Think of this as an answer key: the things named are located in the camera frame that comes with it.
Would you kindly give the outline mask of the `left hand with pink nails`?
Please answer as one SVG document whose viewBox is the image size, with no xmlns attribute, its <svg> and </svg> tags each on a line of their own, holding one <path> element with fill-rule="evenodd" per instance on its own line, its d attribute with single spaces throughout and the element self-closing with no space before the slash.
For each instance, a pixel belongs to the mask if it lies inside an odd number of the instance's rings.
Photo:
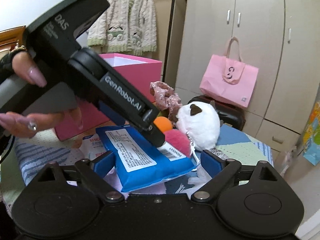
<svg viewBox="0 0 320 240">
<path fill-rule="evenodd" d="M 47 84 L 44 75 L 41 73 L 30 54 L 26 50 L 19 50 L 14 53 L 9 60 L 7 56 L 3 58 L 7 63 L 11 63 L 12 70 L 20 78 L 32 85 L 44 87 Z M 65 118 L 65 113 L 31 113 L 23 116 L 14 112 L 1 114 L 1 126 L 10 134 L 19 138 L 31 138 L 37 132 L 54 128 Z"/>
</svg>

